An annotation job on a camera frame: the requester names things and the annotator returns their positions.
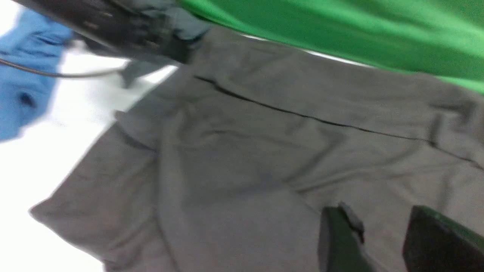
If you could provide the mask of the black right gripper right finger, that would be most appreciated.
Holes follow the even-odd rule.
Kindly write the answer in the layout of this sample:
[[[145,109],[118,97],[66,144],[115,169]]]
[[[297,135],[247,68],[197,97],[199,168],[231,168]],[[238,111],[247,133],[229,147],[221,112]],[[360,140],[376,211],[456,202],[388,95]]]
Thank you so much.
[[[484,238],[427,206],[413,206],[403,257],[408,272],[482,272]]]

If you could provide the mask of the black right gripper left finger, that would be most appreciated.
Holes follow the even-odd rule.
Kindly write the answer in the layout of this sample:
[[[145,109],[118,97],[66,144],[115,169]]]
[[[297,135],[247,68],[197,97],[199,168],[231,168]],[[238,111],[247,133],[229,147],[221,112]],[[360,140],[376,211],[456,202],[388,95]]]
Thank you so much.
[[[322,210],[318,240],[321,272],[373,272],[364,244],[363,221],[349,205],[340,202]]]

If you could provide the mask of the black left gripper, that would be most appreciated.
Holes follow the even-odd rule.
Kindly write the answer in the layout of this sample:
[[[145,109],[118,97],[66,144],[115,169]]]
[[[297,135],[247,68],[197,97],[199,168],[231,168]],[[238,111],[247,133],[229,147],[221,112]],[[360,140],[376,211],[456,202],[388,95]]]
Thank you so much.
[[[175,34],[176,17],[167,11],[133,10],[116,0],[19,0],[106,48],[136,60],[186,63],[192,42]]]

